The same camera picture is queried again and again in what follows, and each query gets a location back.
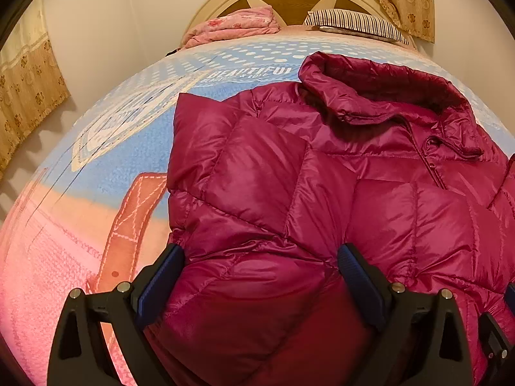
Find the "pillow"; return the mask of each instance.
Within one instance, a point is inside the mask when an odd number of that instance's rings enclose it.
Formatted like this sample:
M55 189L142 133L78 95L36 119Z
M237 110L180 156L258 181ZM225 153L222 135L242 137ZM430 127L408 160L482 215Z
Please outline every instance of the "pillow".
M369 35L368 37L370 35L379 36L409 45L409 41L387 20L351 10L329 8L327 10L308 12L304 24L342 28L353 32L366 33Z
M338 33L340 35L350 35L350 36L359 36L366 37L368 39L375 39L377 41L388 42L388 43L398 43L395 39L390 39L387 37L371 35L370 33L363 32L354 32L354 30L344 29L344 28L333 28L332 26L315 26L320 32L327 33Z

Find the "bed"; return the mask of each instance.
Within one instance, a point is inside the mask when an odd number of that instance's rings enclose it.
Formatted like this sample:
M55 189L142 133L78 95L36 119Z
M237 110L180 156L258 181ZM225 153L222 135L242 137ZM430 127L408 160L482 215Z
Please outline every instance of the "bed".
M387 19L374 0L209 0L192 25L270 4L283 24L308 10L339 7ZM314 31L246 37L167 56L100 99L35 172L0 229L0 332L36 385L46 384L53 332L67 293L112 290L133 280L166 245L166 169L180 92L223 100L278 81L297 81L323 51L405 65L451 81L507 155L515 139L473 92L414 48ZM108 346L134 384L109 326Z

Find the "puffer jacket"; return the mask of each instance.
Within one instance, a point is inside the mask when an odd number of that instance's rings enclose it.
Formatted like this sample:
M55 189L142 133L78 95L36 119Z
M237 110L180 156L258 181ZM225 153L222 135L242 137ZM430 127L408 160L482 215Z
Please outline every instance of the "puffer jacket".
M448 81L315 53L300 83L182 94L167 187L186 266L146 332L180 386L342 386L373 340L338 272L450 289L477 384L478 317L515 340L512 161Z

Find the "stitched pattern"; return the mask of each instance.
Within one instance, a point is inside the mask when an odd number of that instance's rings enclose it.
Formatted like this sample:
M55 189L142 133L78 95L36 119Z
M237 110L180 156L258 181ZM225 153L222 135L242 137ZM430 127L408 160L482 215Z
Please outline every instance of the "stitched pattern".
M251 252L254 252L260 245L262 245L264 242L269 243L270 241L263 241L257 243L253 248L251 248L249 251L246 251L244 253L240 253L239 257L236 258L229 267L227 267L218 277L213 278L209 282L207 282L205 285L201 286L201 288L196 292L193 296L191 296L189 299L187 299L181 306L179 306L177 309L175 309L173 312L166 313L166 317L172 317L175 315L178 311L180 311L186 304L191 302L194 298L196 298L200 293L202 293L207 287L212 285L215 281L223 280L223 278L241 261L243 258L245 258L248 254Z
M472 206L470 205L468 197L465 197L465 202L467 203L467 207L469 209L469 216L470 216L470 224L472 226L472 274L475 276L476 274L476 259L477 259L477 246L479 245L478 242L478 233L477 233L477 223L474 220L473 213L472 213Z
M501 296L504 297L504 292L496 292L495 290L492 290L489 287L482 286L482 285L478 284L477 282L467 280L464 277L459 277L459 276L456 276L456 275L449 275L449 274L444 274L444 273L435 273L435 272L431 272L430 275L431 276L439 276L439 277L443 277L443 278L448 278L450 280L455 280L455 281L459 281L460 283L464 283L464 286L463 286L463 290L464 291L470 290L470 286L468 286L468 285L472 285L472 286L476 286L479 289L486 290L486 291L488 291L488 292L490 292L492 294L497 294L497 295L500 294Z
M511 201L510 196L508 195L508 192L503 188L501 188L500 191L504 194L504 197L506 197L506 200L508 201L508 204L510 205L510 208L511 208L511 216L513 217L513 220L515 220L515 207L513 206L513 202Z
M146 196L141 199L143 184L145 180L149 179L155 180L154 187L151 189L149 194L146 194ZM104 254L102 254L99 272L94 280L89 281L89 284L91 285L91 288L94 292L98 292L99 290L99 284L102 279L101 275L104 273L104 267L112 251L112 245L120 238L129 241L126 245L126 247L130 248L131 251L131 268L129 274L131 277L134 275L134 270L136 267L136 256L139 254L139 246L141 244L141 239L144 232L143 229L148 223L149 216L154 210L154 207L163 196L165 188L166 174L142 173L136 177L130 190L122 201L122 208L114 219L106 242L106 247L104 248ZM136 197L136 203L133 203L133 197ZM134 209L130 212L130 214L125 216L128 205Z
M229 144L229 141L231 140L231 136L232 134L234 133L235 129L238 127L239 123L241 122L241 119L244 117L244 115L240 115L238 120L236 121L236 123L234 123L234 126L232 127L231 129L231 132L229 133L229 135L227 136L227 139L225 141L225 144L223 144L223 147L222 149L220 150L220 153L218 154L218 157L216 158L216 161L213 165L213 168L211 169L211 172L209 173L209 176L208 178L206 179L205 181L205 184L204 184L204 187L202 187L202 191L200 191L200 198L202 199L204 197L204 193L205 193L205 190L207 189L208 187L208 184L209 182L211 181L211 179L213 178L213 175L215 174L215 168L216 166L218 165L218 162L220 161L220 158L222 157L223 155L223 152L225 152L225 149L227 147L227 145Z
M501 225L501 220L498 220L499 222L499 235L501 237L501 248L499 253L499 261L497 262L497 271L495 272L495 279L499 279L499 273L501 272L501 263L504 262L504 237L505 232L503 230L503 227Z
M294 187L293 193L292 193L292 201L290 202L290 206L288 207L288 212L286 212L286 216L284 219L283 232L284 232L285 237L287 237L286 227L288 225L288 219L290 217L290 213L292 212L292 206L293 206L293 202L295 200L295 196L297 195L297 189L299 187L300 175L302 174L302 168L304 167L304 161L306 159L306 155L308 152L309 152L309 145L306 143L306 147L304 149L304 155L302 156L302 162L300 163L299 173L297 174L297 181L295 182L295 187Z
M416 265L417 265L417 224L418 224L418 187L415 182L412 184L413 186L413 203L414 203L414 216L413 216L413 247L411 248L411 251L409 252L411 257L411 268L408 269L408 275L409 277L415 278L416 273Z
M181 191L181 192L184 192L184 193L188 194L189 196L191 196L194 200L197 200L198 202L203 202L204 204L206 204L206 205L212 207L213 209L215 209L215 210L225 214L226 216L230 216L233 219L245 222L246 224L251 225L251 226L253 226L255 228L258 228L260 230L263 230L264 232L267 232L269 234L274 234L275 236L277 236L278 238L280 238L280 239L282 239L284 241L292 242L292 244L294 244L297 248L303 250L304 252L309 254L311 257L313 257L313 258L317 259L318 261L320 261L321 263L325 264L327 267L335 269L335 270L338 270L338 268L335 265L331 264L330 262L327 262L326 259L324 259L322 257L318 257L317 255L313 254L309 249L307 249L306 247L304 247L303 245L301 245L300 243L298 243L294 239L292 239L290 237L284 236L284 234L280 234L280 233L275 232L275 231L273 231L271 229L263 228L262 226L256 225L253 222L246 221L245 219L242 219L241 217L235 216L235 215L230 214L230 213L228 213L228 212L226 212L224 210L221 210L221 209L217 208L216 206L212 205L211 203L207 202L206 200L202 200L200 198L197 198L197 197L193 196L190 192L188 192L186 190L182 190L182 189L179 189L179 188L174 188L171 191Z

